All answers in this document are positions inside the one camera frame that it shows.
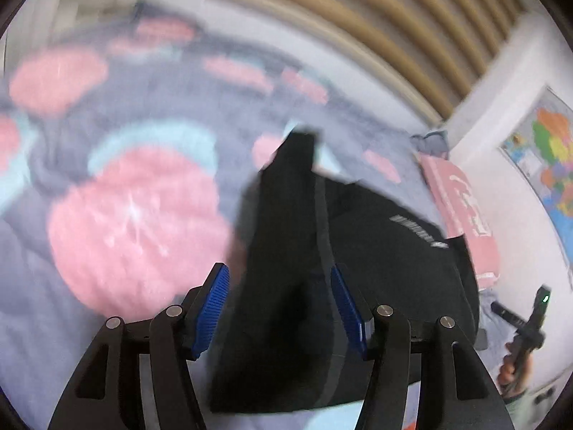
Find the person right hand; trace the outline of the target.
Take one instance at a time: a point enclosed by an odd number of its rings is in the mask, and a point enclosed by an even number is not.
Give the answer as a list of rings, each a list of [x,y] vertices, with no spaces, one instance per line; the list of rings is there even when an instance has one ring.
[[[503,357],[498,371],[497,385],[501,396],[506,400],[510,400],[528,390],[533,369],[533,357],[530,352],[526,353],[523,364],[516,369],[515,359],[517,358],[517,352],[515,352],[515,349],[517,346],[514,342],[510,342],[505,347],[507,354]]]

